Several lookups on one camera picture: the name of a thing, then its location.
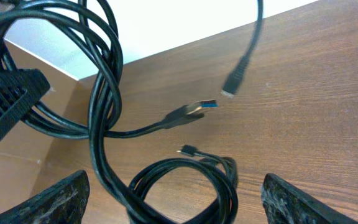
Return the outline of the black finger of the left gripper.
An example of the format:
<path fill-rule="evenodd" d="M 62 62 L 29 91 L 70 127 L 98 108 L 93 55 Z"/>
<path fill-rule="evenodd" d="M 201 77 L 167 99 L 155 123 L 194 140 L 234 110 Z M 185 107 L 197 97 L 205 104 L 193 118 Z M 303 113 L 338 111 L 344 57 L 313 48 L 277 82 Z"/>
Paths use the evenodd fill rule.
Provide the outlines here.
<path fill-rule="evenodd" d="M 0 141 L 49 89 L 40 70 L 0 72 Z"/>

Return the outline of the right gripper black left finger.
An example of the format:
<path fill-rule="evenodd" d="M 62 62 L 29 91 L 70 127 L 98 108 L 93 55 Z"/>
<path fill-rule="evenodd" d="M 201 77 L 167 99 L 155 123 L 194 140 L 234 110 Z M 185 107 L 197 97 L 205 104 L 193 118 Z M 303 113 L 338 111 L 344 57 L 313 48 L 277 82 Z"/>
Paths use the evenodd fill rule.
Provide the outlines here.
<path fill-rule="evenodd" d="M 78 170 L 0 214 L 0 223 L 81 223 L 90 196 L 87 173 Z"/>

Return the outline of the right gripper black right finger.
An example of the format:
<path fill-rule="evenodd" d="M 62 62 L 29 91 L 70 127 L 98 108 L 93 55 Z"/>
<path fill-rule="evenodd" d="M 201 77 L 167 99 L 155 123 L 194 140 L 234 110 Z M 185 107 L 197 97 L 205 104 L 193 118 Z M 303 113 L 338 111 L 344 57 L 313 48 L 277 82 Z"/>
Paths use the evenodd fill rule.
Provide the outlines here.
<path fill-rule="evenodd" d="M 327 206 L 281 177 L 268 173 L 261 188 L 269 224 L 342 224 L 356 221 Z"/>

